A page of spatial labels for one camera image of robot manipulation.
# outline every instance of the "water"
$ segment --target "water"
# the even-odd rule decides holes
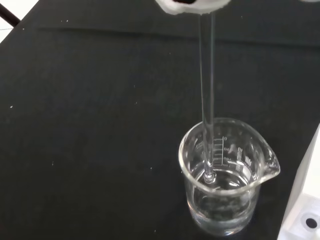
[[[213,189],[234,190],[248,184],[246,178],[235,171],[214,168],[214,183],[204,181],[204,165],[198,164],[192,169],[192,175],[202,184]],[[251,189],[236,196],[209,196],[193,187],[188,195],[188,205],[195,221],[209,233],[230,235],[240,231],[250,221],[255,209],[258,191]]]

